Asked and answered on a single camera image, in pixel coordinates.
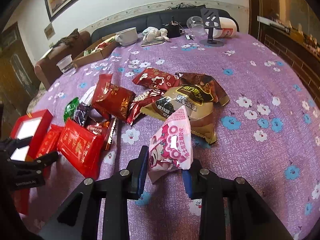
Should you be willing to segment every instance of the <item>red label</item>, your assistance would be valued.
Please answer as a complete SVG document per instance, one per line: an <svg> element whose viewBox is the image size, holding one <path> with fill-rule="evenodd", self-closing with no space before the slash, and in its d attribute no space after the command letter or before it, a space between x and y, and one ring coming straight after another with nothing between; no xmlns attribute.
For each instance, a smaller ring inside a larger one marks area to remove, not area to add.
<svg viewBox="0 0 320 240"><path fill-rule="evenodd" d="M220 35L220 38L230 37L232 35L232 33L233 33L232 28L223 28L222 34Z"/></svg>

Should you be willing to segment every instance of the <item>purple bedsheet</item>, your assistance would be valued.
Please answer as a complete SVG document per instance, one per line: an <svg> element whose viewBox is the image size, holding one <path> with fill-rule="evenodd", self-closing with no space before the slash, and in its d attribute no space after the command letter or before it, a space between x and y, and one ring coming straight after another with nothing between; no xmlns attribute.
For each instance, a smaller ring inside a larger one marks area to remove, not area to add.
<svg viewBox="0 0 320 240"><path fill-rule="evenodd" d="M132 79L147 66L211 75L230 102L215 108L214 145L193 137L194 157L220 177L246 178L292 236L302 239L320 215L320 112L292 69L252 36L237 33L223 41L220 48L185 37L150 47L118 47L109 58L62 75L34 110L49 109L52 123L63 125L66 104L97 83L100 73L113 73L114 84L136 94L145 88ZM120 123L110 152L102 156L99 179L125 168L161 124L150 116L133 127ZM83 179L64 157L53 164L46 185L31 189L29 216L23 219L27 227L38 231ZM147 178L142 196L128 201L130 239L198 239L201 200L188 198L180 172L154 185Z"/></svg>

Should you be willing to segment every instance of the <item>green snack packet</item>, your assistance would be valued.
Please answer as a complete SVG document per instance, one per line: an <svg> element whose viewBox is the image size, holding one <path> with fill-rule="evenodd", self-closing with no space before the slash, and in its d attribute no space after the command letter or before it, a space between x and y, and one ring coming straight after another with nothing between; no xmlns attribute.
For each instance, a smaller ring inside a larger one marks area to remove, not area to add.
<svg viewBox="0 0 320 240"><path fill-rule="evenodd" d="M72 101L67 104L66 108L64 109L64 114L63 114L63 120L66 122L68 117L72 119L73 113L75 112L76 107L79 105L79 98L74 98Z"/></svg>

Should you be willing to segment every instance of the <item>cardboard box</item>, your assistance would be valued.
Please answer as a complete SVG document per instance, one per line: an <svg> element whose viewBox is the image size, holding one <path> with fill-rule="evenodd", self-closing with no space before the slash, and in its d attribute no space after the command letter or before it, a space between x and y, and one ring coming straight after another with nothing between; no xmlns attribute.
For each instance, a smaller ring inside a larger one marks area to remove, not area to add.
<svg viewBox="0 0 320 240"><path fill-rule="evenodd" d="M102 37L100 40L96 41L95 43L93 43L91 46L89 46L85 50L95 49L101 42L111 38L112 36L115 36L115 33L107 35L105 37ZM76 58L73 60L73 64L74 64L75 68L80 68L80 67L87 65L89 63L105 59L106 57L108 57L112 53L112 51L116 47L118 47L118 45L119 45L119 43L114 41L111 44L109 44L108 46L106 46L103 50L91 53L88 56L83 56L84 55L84 51L83 51L78 56L76 56Z"/></svg>

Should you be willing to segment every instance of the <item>black phone stand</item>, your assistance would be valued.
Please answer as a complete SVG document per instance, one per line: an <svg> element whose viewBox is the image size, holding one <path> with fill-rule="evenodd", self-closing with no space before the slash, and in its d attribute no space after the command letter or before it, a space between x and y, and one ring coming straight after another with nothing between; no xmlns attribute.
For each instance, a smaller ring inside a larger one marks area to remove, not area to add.
<svg viewBox="0 0 320 240"><path fill-rule="evenodd" d="M219 12L217 9L212 8L202 8L201 17L203 21L203 26L205 29L209 29L208 39L201 40L200 43L205 46L210 47L222 47L224 43L222 41L217 41L213 39L213 29L221 30L221 24L219 19Z"/></svg>

